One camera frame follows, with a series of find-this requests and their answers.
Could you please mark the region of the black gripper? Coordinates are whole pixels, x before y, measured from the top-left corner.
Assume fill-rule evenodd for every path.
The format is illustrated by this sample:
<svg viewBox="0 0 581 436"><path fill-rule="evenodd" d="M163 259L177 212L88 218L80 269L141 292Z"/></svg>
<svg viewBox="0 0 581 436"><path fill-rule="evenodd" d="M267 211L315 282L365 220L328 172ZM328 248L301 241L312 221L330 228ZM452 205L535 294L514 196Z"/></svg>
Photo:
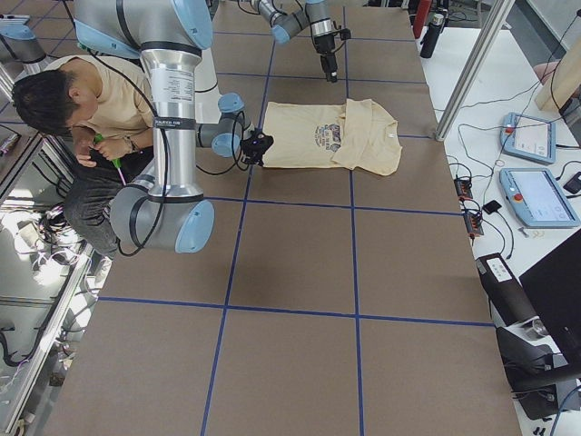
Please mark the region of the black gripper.
<svg viewBox="0 0 581 436"><path fill-rule="evenodd" d="M258 165L263 167L263 154L244 154L242 157L242 162L247 165Z"/></svg>
<svg viewBox="0 0 581 436"><path fill-rule="evenodd" d="M335 39L332 34L314 37L314 47L320 55L320 63L326 80L330 83L338 81L337 60L335 55Z"/></svg>

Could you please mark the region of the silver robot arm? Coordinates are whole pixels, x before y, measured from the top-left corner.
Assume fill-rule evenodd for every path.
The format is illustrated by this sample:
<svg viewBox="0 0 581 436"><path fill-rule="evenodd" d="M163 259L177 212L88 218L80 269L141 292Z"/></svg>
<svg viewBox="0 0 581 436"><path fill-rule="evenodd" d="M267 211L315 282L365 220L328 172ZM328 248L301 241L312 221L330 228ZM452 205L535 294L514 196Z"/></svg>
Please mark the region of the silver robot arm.
<svg viewBox="0 0 581 436"><path fill-rule="evenodd" d="M277 45L285 45L304 30L310 34L311 44L320 57L320 64L327 82L338 81L336 39L350 38L350 30L341 28L330 17L327 1L297 1L299 9L286 12L274 1L237 1L245 13L257 15L268 22L271 35Z"/></svg>
<svg viewBox="0 0 581 436"><path fill-rule="evenodd" d="M197 253L208 242L213 205L196 183L195 74L212 45L204 1L78 1L80 44L139 59L151 86L154 159L112 200L120 243Z"/></svg>

